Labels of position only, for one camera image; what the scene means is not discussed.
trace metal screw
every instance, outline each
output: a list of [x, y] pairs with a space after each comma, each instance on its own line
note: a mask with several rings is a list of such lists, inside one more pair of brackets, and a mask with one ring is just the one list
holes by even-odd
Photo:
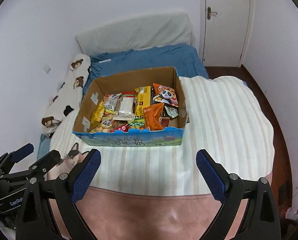
[[262, 177], [262, 178], [260, 179], [260, 181], [261, 181], [263, 184], [268, 183], [268, 180], [267, 180], [266, 178], [264, 178], [264, 177]]
[[230, 174], [230, 178], [233, 180], [237, 180], [238, 179], [238, 175], [236, 175], [235, 173], [231, 173]]
[[37, 178], [34, 177], [34, 178], [31, 178], [29, 182], [30, 184], [34, 184], [36, 183], [36, 181], [37, 181]]
[[61, 173], [59, 175], [59, 179], [61, 179], [61, 180], [67, 179], [67, 177], [68, 177], [68, 174], [67, 173]]

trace brown floor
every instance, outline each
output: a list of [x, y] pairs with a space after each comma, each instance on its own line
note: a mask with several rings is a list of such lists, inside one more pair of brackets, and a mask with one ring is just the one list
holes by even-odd
[[235, 76], [248, 84], [255, 97], [260, 103], [261, 109], [274, 128], [273, 145], [275, 156], [273, 162], [271, 189], [278, 206], [279, 212], [292, 204], [292, 175], [290, 159], [287, 152], [285, 140], [275, 117], [275, 114], [266, 99], [264, 93], [244, 66], [238, 67], [206, 67], [209, 78], [220, 76]]

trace white striped quilt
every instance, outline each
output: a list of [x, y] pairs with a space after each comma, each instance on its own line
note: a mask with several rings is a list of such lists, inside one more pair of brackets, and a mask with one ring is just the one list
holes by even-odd
[[[63, 158], [75, 142], [80, 151], [97, 148], [102, 162], [91, 186], [117, 192], [182, 196], [209, 194], [196, 163], [196, 152], [212, 158], [242, 179], [258, 180], [272, 171], [273, 127], [252, 91], [236, 77], [180, 78], [190, 119], [182, 145], [166, 147], [95, 147], [72, 134], [78, 111], [71, 112], [51, 139], [50, 150]], [[55, 168], [49, 173], [59, 175]]]

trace cardboard box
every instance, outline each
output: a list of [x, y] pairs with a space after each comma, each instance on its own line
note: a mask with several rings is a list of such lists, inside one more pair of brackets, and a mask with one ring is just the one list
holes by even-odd
[[[158, 83], [175, 89], [179, 102], [179, 116], [170, 120], [161, 131], [130, 129], [128, 132], [89, 133], [93, 111], [105, 94], [134, 91], [137, 87]], [[170, 146], [181, 145], [187, 110], [181, 82], [174, 67], [135, 70], [94, 79], [82, 101], [73, 126], [73, 133], [93, 146]]]

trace white door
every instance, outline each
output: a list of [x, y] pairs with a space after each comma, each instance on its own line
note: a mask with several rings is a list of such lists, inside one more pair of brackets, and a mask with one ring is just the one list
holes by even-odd
[[205, 42], [204, 52], [200, 54], [203, 64], [238, 66], [247, 32], [250, 0], [205, 0], [205, 3]]

